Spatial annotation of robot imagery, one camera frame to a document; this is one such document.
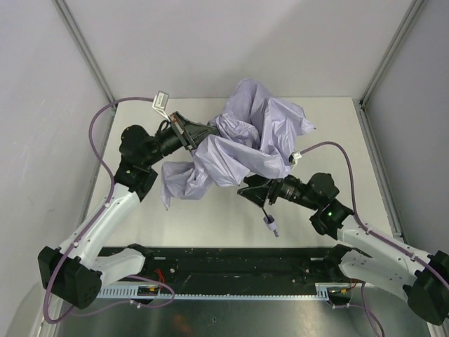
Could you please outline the lavender folding umbrella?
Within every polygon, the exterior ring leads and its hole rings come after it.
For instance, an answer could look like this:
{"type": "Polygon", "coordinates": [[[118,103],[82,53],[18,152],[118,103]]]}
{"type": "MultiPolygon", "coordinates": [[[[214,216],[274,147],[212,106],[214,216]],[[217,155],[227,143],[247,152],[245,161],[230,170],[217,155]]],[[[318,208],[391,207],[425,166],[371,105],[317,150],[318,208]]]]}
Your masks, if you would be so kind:
{"type": "Polygon", "coordinates": [[[192,161],[166,161],[161,167],[161,200],[199,200],[212,184],[239,185],[249,173],[285,178],[294,167],[296,139],[315,129],[304,110],[272,95],[260,82],[244,79],[222,114],[210,120],[218,135],[207,136],[192,161]]]}

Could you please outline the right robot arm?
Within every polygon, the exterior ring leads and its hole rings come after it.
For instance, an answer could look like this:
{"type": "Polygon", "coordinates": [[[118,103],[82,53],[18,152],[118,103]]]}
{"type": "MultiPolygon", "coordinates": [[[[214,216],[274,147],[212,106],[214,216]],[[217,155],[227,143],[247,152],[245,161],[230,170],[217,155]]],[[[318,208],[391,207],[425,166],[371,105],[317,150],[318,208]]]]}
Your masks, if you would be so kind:
{"type": "Polygon", "coordinates": [[[326,257],[350,279],[367,282],[401,300],[424,321],[440,326],[448,317],[448,254],[435,254],[400,242],[361,221],[355,210],[337,200],[329,173],[308,183],[289,175],[268,179],[253,175],[238,195],[260,208],[285,199],[313,210],[310,223],[320,235],[339,241],[326,257]]]}

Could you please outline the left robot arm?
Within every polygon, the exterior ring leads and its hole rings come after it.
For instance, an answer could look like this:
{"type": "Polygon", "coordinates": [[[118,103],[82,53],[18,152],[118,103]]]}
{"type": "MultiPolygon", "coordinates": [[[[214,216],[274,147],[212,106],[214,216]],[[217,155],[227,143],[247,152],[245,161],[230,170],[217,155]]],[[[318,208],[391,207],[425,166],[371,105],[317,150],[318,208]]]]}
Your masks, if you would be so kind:
{"type": "Polygon", "coordinates": [[[110,256],[101,256],[106,241],[121,222],[140,205],[157,179],[153,166],[178,149],[195,150],[214,126],[194,123],[179,112],[162,121],[155,135],[139,125],[121,134],[121,161],[110,173],[111,189],[103,201],[58,248],[44,247],[38,255],[46,290],[45,305],[55,295],[78,309],[87,308],[106,286],[142,271],[149,249],[131,244],[110,256]]]}

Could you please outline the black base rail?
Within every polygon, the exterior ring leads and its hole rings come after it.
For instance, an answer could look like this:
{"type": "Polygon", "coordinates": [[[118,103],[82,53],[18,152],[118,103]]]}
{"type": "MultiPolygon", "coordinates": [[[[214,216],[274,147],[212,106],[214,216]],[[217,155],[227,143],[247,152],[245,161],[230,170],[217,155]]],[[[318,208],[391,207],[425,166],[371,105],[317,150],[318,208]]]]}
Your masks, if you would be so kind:
{"type": "Polygon", "coordinates": [[[306,294],[315,283],[350,283],[328,248],[156,248],[141,277],[193,294],[306,294]]]}

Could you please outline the left aluminium frame post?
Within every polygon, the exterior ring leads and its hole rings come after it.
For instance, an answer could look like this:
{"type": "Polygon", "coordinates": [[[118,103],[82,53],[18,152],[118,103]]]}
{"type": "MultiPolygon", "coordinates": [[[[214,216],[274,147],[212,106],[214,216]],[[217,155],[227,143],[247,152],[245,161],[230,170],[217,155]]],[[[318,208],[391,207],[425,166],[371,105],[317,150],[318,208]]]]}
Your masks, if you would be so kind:
{"type": "Polygon", "coordinates": [[[64,0],[52,0],[52,3],[103,96],[109,103],[115,101],[114,94],[107,83],[103,71],[67,2],[64,0]]]}

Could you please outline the aluminium frame post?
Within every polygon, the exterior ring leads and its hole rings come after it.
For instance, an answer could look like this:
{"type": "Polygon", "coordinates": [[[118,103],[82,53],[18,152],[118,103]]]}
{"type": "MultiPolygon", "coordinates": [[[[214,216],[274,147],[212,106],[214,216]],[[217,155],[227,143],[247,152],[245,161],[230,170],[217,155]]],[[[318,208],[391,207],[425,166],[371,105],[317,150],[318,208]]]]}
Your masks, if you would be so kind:
{"type": "Polygon", "coordinates": [[[387,71],[392,66],[396,56],[401,50],[402,45],[405,43],[408,35],[411,33],[415,23],[417,22],[421,12],[424,10],[428,1],[425,0],[413,0],[411,1],[406,14],[403,16],[397,30],[395,31],[386,51],[384,52],[379,65],[376,67],[374,74],[372,75],[368,85],[363,92],[363,95],[359,99],[360,106],[364,107],[368,104],[377,87],[381,84],[383,78],[387,74],[387,71]]]}
{"type": "Polygon", "coordinates": [[[107,83],[103,71],[67,2],[64,0],[52,0],[52,3],[103,96],[109,103],[115,101],[114,94],[107,83]]]}

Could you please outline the right aluminium frame post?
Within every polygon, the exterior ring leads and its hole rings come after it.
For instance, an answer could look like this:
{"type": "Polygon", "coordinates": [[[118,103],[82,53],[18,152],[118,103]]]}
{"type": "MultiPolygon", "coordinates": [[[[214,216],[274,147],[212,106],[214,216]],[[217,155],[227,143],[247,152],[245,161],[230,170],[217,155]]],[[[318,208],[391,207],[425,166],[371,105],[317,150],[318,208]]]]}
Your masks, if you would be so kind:
{"type": "Polygon", "coordinates": [[[405,43],[408,35],[411,33],[415,23],[417,22],[421,12],[424,10],[428,1],[425,0],[413,0],[411,1],[406,14],[403,16],[397,30],[395,31],[386,51],[384,52],[379,65],[376,67],[374,74],[372,75],[368,85],[363,92],[363,95],[359,99],[360,106],[364,107],[368,104],[377,87],[381,84],[383,78],[387,74],[387,71],[392,66],[396,56],[401,50],[402,45],[405,43]]]}

